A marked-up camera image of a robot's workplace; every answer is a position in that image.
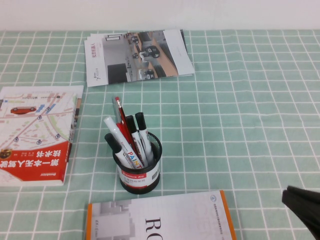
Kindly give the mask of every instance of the magazine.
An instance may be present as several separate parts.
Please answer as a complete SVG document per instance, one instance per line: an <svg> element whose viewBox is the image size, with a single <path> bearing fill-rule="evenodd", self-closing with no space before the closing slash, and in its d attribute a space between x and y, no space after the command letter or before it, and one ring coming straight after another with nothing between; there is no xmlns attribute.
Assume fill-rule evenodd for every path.
<svg viewBox="0 0 320 240"><path fill-rule="evenodd" d="M195 73L177 29L92 34L84 49L88 87Z"/></svg>

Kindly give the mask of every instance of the pen holder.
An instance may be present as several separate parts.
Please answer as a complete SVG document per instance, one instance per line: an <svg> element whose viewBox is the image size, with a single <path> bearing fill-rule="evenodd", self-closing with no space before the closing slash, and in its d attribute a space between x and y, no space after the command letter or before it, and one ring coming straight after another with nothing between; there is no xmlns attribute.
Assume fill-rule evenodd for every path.
<svg viewBox="0 0 320 240"><path fill-rule="evenodd" d="M162 155L162 145L160 140L151 132L148 133L151 148L154 156L154 163L146 168L132 169L121 164L115 153L113 158L117 164L117 169L122 187L132 194L146 194L151 192L160 181L160 160Z"/></svg>

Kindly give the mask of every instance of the red book cover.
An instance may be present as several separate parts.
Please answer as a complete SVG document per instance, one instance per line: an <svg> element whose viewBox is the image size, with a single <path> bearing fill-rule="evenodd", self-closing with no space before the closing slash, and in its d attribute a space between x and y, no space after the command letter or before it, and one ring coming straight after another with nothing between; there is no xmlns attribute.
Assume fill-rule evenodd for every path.
<svg viewBox="0 0 320 240"><path fill-rule="evenodd" d="M5 95L0 108L0 186L62 185L77 94Z"/></svg>

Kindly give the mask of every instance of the book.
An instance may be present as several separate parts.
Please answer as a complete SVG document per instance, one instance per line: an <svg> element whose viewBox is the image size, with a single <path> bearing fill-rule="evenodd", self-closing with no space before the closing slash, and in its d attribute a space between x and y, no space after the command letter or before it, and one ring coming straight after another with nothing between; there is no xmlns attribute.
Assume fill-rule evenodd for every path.
<svg viewBox="0 0 320 240"><path fill-rule="evenodd" d="M84 50L88 87L195 73L178 29L91 34Z"/></svg>
<svg viewBox="0 0 320 240"><path fill-rule="evenodd" d="M235 240L223 190L91 203L86 240Z"/></svg>
<svg viewBox="0 0 320 240"><path fill-rule="evenodd" d="M4 87L0 186L63 185L83 86Z"/></svg>

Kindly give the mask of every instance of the red pencil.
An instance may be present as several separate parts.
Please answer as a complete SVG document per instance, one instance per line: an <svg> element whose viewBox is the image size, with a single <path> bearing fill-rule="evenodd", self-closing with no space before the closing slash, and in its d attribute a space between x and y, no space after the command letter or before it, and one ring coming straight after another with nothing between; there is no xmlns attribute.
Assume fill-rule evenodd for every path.
<svg viewBox="0 0 320 240"><path fill-rule="evenodd" d="M129 144L131 145L133 151L135 152L135 154L138 154L138 151L136 149L136 145L135 145L135 142L134 142L134 139L128 129L128 125L127 125L127 121L126 121L126 115L125 115L125 112L124 112L124 109L123 107L121 106L121 103L120 103L120 99L118 96L115 97L115 102L117 103L118 105L118 109L119 109L119 112L120 112L120 116L121 116L121 123L122 123L122 130L125 132L122 133L125 138L128 138L128 142Z"/></svg>

